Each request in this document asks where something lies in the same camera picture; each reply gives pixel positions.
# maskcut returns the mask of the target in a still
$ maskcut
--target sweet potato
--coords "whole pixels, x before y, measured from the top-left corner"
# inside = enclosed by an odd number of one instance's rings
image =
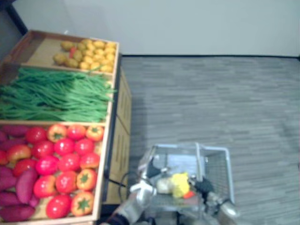
[[[26,143],[27,143],[26,140],[22,139],[22,138],[9,139],[7,141],[0,143],[0,150],[7,151],[11,147],[13,147],[17,144],[26,144]]]
[[[0,191],[14,187],[16,181],[16,177],[0,177]]]
[[[0,178],[1,177],[12,177],[13,176],[13,170],[4,166],[0,165]]]
[[[2,191],[0,192],[0,206],[11,206],[22,204],[15,192],[12,191]]]
[[[24,125],[4,125],[1,130],[12,137],[24,137],[29,127]]]
[[[6,222],[24,221],[30,218],[35,209],[28,205],[7,206],[0,210],[0,217]]]
[[[33,186],[38,179],[38,173],[35,169],[30,168],[24,171],[17,179],[15,191],[20,202],[28,204],[32,197]]]

